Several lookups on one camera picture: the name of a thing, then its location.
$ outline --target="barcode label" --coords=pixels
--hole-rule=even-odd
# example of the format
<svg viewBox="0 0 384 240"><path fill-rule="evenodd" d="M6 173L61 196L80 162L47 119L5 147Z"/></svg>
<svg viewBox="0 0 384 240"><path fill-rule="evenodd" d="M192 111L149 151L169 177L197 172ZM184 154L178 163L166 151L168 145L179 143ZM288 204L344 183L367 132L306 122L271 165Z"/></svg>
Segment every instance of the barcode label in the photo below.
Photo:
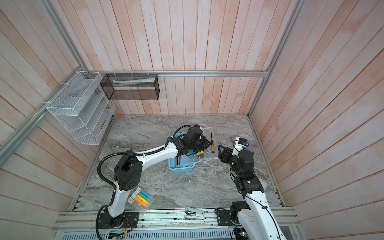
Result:
<svg viewBox="0 0 384 240"><path fill-rule="evenodd" d="M129 202L129 204L132 204L133 200L139 194L140 191L141 191L141 188L137 187L137 189L133 192L133 194L128 198L127 202Z"/></svg>

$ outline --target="blue plastic tray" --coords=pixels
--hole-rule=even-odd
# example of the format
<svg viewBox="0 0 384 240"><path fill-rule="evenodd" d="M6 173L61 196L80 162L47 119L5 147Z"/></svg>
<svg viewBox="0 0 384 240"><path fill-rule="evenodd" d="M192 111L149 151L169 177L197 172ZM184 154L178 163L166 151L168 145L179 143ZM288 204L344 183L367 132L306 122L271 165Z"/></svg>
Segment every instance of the blue plastic tray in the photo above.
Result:
<svg viewBox="0 0 384 240"><path fill-rule="evenodd" d="M185 134L185 132L176 133L176 137L180 136L181 134ZM168 168L172 173L192 172L193 168L195 167L194 162L195 162L194 159L191 159L186 155L182 155L179 166L175 166L174 158L168 159Z"/></svg>

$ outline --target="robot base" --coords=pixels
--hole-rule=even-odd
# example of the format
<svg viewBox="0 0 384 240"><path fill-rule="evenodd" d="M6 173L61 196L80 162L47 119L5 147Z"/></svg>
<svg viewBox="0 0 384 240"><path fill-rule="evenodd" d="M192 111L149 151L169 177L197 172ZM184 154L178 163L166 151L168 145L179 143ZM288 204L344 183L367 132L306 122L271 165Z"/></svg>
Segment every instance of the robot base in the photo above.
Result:
<svg viewBox="0 0 384 240"><path fill-rule="evenodd" d="M100 214L99 229L121 227L124 225L124 220L128 221L132 228L136 228L138 219L139 212L124 212L117 217L111 218L109 212L105 211L105 213Z"/></svg>

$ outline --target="ventilation grille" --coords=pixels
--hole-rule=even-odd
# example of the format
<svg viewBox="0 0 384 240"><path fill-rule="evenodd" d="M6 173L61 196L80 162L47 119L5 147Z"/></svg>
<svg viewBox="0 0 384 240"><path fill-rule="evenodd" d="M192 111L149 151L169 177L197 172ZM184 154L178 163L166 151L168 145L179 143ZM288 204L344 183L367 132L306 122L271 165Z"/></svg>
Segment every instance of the ventilation grille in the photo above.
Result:
<svg viewBox="0 0 384 240"><path fill-rule="evenodd" d="M230 239L232 229L180 229L180 230L140 230L127 233L123 239L184 239L184 240L203 240L203 239ZM108 239L108 232L100 232L102 239ZM64 233L61 240L91 240L97 239L95 232L68 232Z"/></svg>

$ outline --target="green highlighter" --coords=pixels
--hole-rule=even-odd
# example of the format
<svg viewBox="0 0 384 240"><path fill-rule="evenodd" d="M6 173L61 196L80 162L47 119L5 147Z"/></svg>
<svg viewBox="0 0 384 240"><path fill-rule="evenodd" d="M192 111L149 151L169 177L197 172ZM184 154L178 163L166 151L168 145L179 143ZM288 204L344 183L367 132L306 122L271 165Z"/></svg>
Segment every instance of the green highlighter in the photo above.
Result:
<svg viewBox="0 0 384 240"><path fill-rule="evenodd" d="M145 194L143 194L142 192L139 192L139 196L142 197L148 203L151 202L151 200L147 196L145 196Z"/></svg>

